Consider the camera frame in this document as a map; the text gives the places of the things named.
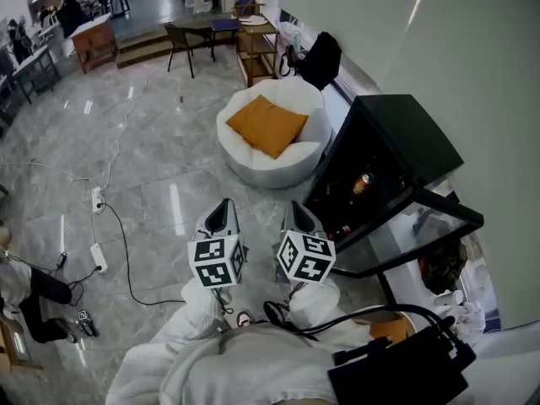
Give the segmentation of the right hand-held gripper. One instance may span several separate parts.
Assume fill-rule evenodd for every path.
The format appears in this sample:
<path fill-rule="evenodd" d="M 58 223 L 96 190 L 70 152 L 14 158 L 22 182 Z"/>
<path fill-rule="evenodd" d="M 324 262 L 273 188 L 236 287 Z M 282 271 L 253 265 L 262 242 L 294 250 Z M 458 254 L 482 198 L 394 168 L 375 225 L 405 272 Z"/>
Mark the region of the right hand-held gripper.
<path fill-rule="evenodd" d="M 303 234 L 323 233 L 321 221 L 306 206 L 293 200 L 286 204 L 281 230 L 287 232 L 277 259 L 286 277 L 298 282 L 322 283 L 336 261 L 334 242 Z"/>

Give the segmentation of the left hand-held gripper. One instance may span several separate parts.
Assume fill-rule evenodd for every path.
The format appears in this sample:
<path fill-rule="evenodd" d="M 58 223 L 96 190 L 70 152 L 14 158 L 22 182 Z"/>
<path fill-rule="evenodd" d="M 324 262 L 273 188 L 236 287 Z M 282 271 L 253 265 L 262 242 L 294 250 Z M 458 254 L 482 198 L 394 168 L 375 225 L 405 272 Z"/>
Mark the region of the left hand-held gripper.
<path fill-rule="evenodd" d="M 193 240 L 188 243 L 188 259 L 195 278 L 205 289 L 241 282 L 241 269 L 246 264 L 244 243 L 230 198 L 215 203 L 197 220 Z"/>

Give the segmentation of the orange cushion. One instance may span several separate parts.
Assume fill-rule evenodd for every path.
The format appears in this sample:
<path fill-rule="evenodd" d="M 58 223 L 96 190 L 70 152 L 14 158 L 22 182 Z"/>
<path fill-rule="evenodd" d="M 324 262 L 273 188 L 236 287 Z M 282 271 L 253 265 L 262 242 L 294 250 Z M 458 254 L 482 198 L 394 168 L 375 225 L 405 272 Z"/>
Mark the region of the orange cushion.
<path fill-rule="evenodd" d="M 301 133 L 308 118 L 258 95 L 230 117 L 226 124 L 253 148 L 276 159 Z"/>

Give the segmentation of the person's left forearm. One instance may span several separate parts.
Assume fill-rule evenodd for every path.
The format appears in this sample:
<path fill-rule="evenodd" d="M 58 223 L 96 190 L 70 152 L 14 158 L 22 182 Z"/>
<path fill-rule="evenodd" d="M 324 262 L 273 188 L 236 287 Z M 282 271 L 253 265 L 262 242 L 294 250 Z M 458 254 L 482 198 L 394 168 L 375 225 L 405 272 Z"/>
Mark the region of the person's left forearm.
<path fill-rule="evenodd" d="M 186 345 L 209 338 L 224 322 L 219 298 L 192 278 L 181 290 L 185 304 L 164 324 L 148 346 L 153 350 L 167 349 L 177 353 Z"/>

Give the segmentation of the white round sofa chair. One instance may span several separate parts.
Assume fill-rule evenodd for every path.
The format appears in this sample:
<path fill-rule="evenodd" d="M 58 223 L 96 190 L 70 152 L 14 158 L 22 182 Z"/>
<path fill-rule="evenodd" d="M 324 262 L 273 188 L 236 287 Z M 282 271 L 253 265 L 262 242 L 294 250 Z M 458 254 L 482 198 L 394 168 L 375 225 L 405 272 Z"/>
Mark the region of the white round sofa chair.
<path fill-rule="evenodd" d="M 259 95 L 287 111 L 308 116 L 300 134 L 276 159 L 250 146 L 226 124 Z M 227 165 L 244 182 L 271 189 L 303 181 L 317 167 L 332 135 L 322 92 L 300 77 L 266 79 L 235 93 L 218 113 L 216 129 Z"/>

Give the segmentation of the orange drink can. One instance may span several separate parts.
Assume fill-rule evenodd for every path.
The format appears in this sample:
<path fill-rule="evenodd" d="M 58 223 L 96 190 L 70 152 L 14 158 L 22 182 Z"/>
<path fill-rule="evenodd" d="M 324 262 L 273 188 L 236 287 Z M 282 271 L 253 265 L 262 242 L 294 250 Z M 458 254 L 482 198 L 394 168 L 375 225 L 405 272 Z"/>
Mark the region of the orange drink can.
<path fill-rule="evenodd" d="M 371 173 L 362 174 L 359 179 L 354 183 L 353 193 L 355 195 L 361 195 L 366 193 L 374 182 L 374 176 Z"/>

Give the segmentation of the black glass-door cabinet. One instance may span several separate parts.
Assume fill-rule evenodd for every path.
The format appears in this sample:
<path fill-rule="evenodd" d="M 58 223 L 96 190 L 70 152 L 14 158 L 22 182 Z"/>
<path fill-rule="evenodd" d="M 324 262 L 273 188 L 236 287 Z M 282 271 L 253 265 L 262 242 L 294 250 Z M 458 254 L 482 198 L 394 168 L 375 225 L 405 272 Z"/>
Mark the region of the black glass-door cabinet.
<path fill-rule="evenodd" d="M 483 226 L 482 214 L 441 191 L 462 163 L 411 95 L 355 98 L 303 201 L 334 241 L 333 272 L 376 277 L 394 303 L 387 271 L 418 262 Z M 366 172 L 374 182 L 355 195 L 354 183 Z"/>

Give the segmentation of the camouflage cloth bag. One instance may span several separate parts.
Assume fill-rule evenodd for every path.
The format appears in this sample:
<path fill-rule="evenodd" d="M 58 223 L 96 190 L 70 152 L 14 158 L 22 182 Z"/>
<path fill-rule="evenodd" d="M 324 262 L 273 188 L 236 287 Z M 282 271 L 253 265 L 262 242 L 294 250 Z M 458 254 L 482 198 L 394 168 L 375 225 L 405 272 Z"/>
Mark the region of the camouflage cloth bag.
<path fill-rule="evenodd" d="M 465 245 L 456 240 L 418 260 L 425 287 L 433 294 L 456 291 L 456 283 L 467 263 Z"/>

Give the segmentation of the small dark handbag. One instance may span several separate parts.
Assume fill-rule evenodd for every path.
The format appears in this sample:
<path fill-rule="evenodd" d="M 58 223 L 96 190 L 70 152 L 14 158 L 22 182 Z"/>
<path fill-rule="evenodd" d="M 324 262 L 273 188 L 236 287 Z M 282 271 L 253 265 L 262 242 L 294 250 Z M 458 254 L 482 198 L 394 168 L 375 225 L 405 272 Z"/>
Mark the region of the small dark handbag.
<path fill-rule="evenodd" d="M 293 45 L 287 45 L 281 56 L 278 72 L 281 77 L 288 77 L 302 74 L 306 52 L 297 51 Z"/>

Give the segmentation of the white cup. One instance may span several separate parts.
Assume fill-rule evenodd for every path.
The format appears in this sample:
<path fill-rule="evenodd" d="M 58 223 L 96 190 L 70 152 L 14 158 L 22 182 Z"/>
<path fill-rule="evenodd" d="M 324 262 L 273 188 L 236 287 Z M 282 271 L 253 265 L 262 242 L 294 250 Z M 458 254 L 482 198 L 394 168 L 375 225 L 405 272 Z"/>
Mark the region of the white cup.
<path fill-rule="evenodd" d="M 434 305 L 436 307 L 443 306 L 457 306 L 464 301 L 464 293 L 457 289 L 455 291 L 449 291 L 444 294 L 437 295 L 434 300 Z"/>

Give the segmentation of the dark wicker chair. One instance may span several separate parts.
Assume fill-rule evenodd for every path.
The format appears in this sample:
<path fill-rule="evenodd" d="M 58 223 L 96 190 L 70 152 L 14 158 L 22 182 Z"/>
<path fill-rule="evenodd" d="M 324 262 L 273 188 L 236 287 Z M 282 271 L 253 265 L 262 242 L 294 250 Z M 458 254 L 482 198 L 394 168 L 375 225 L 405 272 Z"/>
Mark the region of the dark wicker chair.
<path fill-rule="evenodd" d="M 174 55 L 179 51 L 184 51 L 187 55 L 188 66 L 192 78 L 195 78 L 192 66 L 192 57 L 195 49 L 207 47 L 210 50 L 210 57 L 215 60 L 213 51 L 213 31 L 209 24 L 175 25 L 167 23 L 164 25 L 164 28 L 171 43 L 167 64 L 168 72 L 171 70 Z"/>

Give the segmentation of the white plastic bag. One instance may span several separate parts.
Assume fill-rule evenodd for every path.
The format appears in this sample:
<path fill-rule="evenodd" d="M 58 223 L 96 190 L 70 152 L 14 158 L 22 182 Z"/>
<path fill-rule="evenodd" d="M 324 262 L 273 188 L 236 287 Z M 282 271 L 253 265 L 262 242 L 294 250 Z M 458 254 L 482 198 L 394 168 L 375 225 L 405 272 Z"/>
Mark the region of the white plastic bag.
<path fill-rule="evenodd" d="M 298 25 L 287 21 L 278 23 L 278 41 L 283 48 L 286 48 L 287 46 L 292 46 L 291 43 L 295 30 L 300 30 L 302 35 L 302 29 Z"/>

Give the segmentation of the small blue-top table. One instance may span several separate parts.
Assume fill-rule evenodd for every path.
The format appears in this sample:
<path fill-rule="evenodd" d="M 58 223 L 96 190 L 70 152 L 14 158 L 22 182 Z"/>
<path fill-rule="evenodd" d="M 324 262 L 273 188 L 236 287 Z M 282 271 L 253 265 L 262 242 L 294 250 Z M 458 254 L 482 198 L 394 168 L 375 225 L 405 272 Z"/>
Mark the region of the small blue-top table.
<path fill-rule="evenodd" d="M 232 19 L 215 19 L 210 23 L 211 29 L 211 58 L 216 61 L 214 47 L 216 45 L 216 35 L 218 33 L 230 32 L 232 38 L 235 38 L 239 30 L 239 21 L 236 18 Z"/>

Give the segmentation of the wooden cabinet with white top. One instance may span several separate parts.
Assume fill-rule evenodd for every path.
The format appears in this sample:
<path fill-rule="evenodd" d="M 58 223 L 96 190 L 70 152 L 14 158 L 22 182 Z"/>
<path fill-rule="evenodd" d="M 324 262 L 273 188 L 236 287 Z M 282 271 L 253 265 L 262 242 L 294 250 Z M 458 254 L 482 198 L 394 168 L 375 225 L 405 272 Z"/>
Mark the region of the wooden cabinet with white top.
<path fill-rule="evenodd" d="M 111 15 L 106 13 L 80 25 L 70 36 L 84 74 L 113 62 L 118 54 Z"/>

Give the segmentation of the brown wooden stool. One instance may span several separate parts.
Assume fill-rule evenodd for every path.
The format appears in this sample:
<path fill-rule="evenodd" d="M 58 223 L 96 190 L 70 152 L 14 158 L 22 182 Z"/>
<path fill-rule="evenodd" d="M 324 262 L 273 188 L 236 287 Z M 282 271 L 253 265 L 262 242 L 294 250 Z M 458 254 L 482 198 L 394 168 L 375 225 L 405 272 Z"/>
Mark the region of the brown wooden stool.
<path fill-rule="evenodd" d="M 0 375 L 10 374 L 17 368 L 43 370 L 30 356 L 22 326 L 0 316 Z"/>

